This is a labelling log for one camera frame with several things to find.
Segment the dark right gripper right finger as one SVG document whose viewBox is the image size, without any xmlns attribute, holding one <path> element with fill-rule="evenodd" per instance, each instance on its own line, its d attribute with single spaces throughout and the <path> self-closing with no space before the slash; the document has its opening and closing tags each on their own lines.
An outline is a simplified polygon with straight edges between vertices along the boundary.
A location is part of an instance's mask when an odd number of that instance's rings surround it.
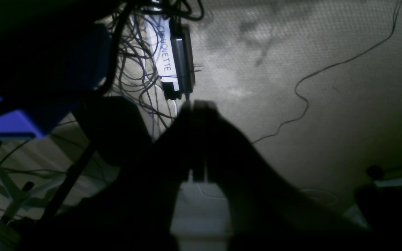
<svg viewBox="0 0 402 251">
<path fill-rule="evenodd" d="M 230 251 L 372 251 L 379 235 L 313 202 L 265 161 L 214 102 L 196 101 L 196 124 L 229 203 Z"/>
</svg>

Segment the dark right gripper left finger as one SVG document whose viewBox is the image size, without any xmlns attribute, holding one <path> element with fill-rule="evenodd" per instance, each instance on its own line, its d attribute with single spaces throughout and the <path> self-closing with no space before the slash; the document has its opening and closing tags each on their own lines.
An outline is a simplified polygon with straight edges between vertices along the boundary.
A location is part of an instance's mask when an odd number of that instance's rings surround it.
<svg viewBox="0 0 402 251">
<path fill-rule="evenodd" d="M 73 115 L 94 148 L 120 167 L 95 196 L 43 219 L 21 239 L 21 251 L 153 251 L 178 249 L 170 234 L 174 205 L 188 176 L 190 103 L 152 142 L 139 108 L 128 101 L 94 101 Z"/>
</svg>

